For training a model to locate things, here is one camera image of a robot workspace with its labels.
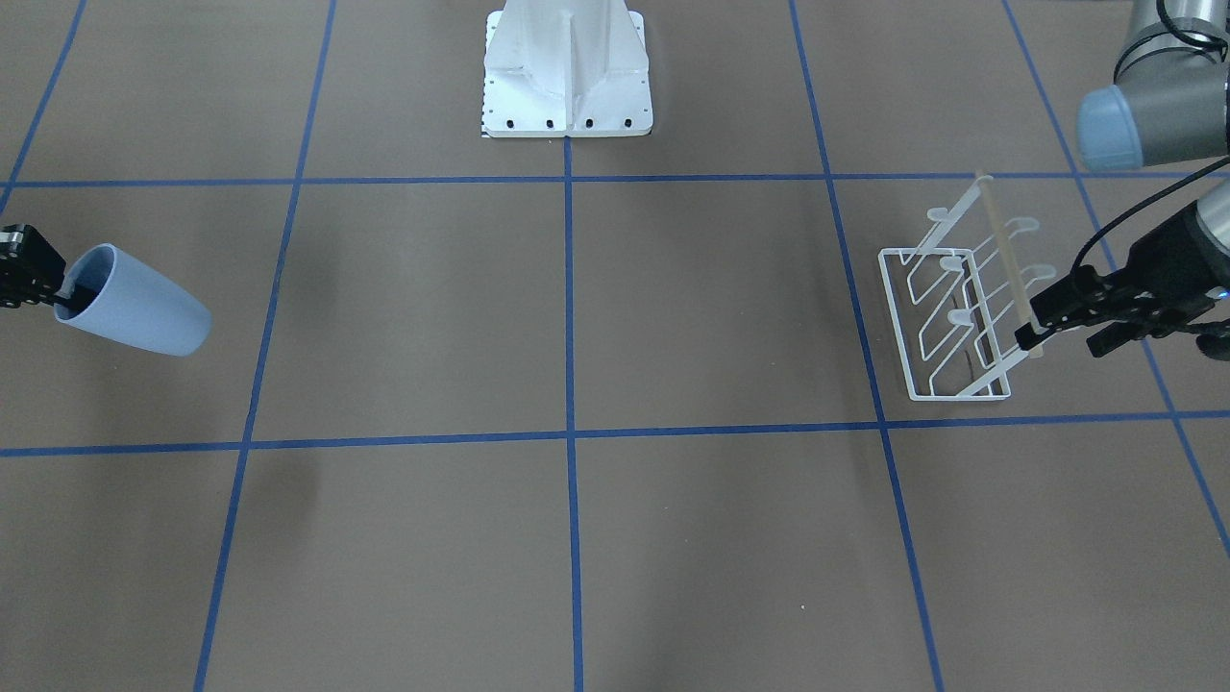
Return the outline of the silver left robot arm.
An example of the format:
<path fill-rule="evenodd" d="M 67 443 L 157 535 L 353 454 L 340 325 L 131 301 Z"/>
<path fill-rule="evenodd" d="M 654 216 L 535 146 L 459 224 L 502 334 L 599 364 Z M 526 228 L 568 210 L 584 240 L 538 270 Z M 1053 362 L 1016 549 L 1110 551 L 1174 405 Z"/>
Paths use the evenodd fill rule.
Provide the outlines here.
<path fill-rule="evenodd" d="M 1111 84 L 1082 98 L 1079 154 L 1091 172 L 1200 161 L 1085 241 L 1065 277 L 1031 299 L 1018 327 L 1023 350 L 1061 332 L 1090 328 L 1105 358 L 1132 340 L 1189 334 L 1204 358 L 1228 360 L 1228 183 L 1207 191 L 1130 245 L 1119 270 L 1101 273 L 1089 254 L 1109 232 L 1186 186 L 1228 167 L 1228 4 L 1137 1 Z"/>

